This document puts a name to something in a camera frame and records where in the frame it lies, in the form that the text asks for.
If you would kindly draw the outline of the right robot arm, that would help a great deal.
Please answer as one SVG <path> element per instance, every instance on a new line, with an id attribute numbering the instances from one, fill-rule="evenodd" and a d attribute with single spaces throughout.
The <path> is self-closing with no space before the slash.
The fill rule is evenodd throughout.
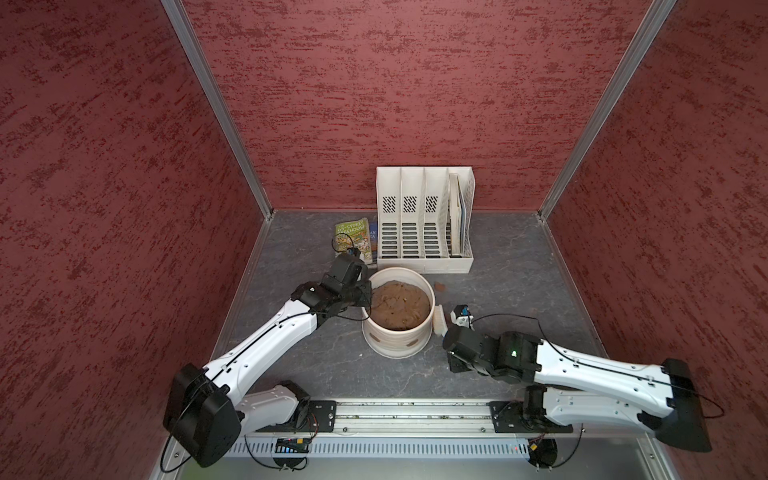
<path id="1" fill-rule="evenodd" d="M 524 386 L 520 414 L 530 431 L 606 424 L 649 432 L 679 450 L 712 449 L 700 396 L 682 360 L 624 363 L 521 332 L 494 338 L 458 325 L 447 328 L 442 346 L 454 373 Z"/>

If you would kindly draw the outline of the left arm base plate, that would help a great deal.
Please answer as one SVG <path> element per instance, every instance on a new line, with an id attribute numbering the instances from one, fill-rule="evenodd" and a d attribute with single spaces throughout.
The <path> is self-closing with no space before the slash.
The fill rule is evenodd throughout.
<path id="1" fill-rule="evenodd" d="M 337 406 L 333 400 L 300 401 L 287 422 L 261 428 L 258 433 L 330 433 L 334 430 Z"/>

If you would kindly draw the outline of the blue white scrub brush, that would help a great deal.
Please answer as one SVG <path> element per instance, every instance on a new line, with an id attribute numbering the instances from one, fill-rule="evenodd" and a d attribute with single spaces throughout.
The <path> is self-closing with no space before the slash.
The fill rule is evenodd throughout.
<path id="1" fill-rule="evenodd" d="M 433 333 L 439 337 L 444 337 L 448 330 L 444 309 L 442 305 L 436 304 L 432 314 Z"/>

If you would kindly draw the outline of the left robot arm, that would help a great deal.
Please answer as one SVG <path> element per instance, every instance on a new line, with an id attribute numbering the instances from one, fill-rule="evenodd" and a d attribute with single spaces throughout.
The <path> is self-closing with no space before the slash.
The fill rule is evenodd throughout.
<path id="1" fill-rule="evenodd" d="M 201 467 L 220 460 L 242 436 L 281 426 L 315 433 L 309 394 L 286 381 L 250 394 L 259 378 L 328 319 L 372 302 L 368 267 L 356 248 L 339 253 L 318 282 L 299 285 L 279 311 L 246 340 L 203 367 L 173 377 L 163 426 Z"/>

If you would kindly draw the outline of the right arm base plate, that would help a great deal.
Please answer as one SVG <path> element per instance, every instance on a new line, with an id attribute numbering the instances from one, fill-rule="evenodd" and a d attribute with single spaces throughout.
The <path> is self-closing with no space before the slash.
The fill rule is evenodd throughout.
<path id="1" fill-rule="evenodd" d="M 561 434 L 572 433 L 572 425 L 559 425 L 546 416 L 538 406 L 526 406 L 522 401 L 492 401 L 489 403 L 491 421 L 496 433 Z"/>

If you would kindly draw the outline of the white ceramic pot with mud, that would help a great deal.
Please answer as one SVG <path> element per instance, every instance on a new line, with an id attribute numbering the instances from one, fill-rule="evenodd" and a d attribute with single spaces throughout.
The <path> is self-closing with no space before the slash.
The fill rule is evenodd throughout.
<path id="1" fill-rule="evenodd" d="M 421 274 L 403 267 L 378 271 L 371 279 L 372 306 L 363 308 L 367 344 L 389 359 L 419 353 L 432 335 L 436 309 L 432 286 Z"/>

